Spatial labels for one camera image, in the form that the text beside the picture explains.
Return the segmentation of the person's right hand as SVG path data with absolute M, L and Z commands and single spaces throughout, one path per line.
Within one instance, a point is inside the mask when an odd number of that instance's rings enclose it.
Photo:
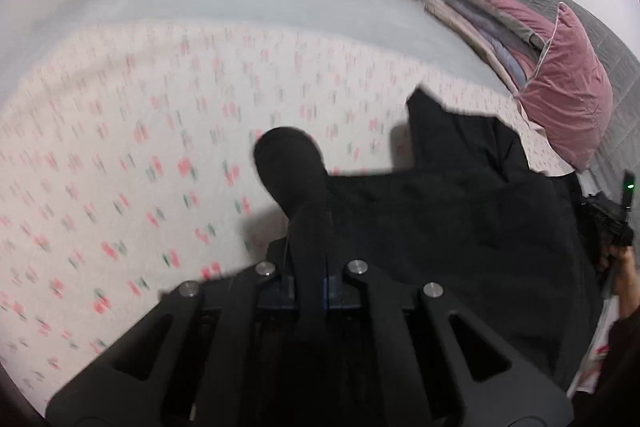
M 600 258 L 600 268 L 613 265 L 613 289 L 617 296 L 618 319 L 628 319 L 639 308 L 640 282 L 634 248 L 620 247 L 604 243 Z

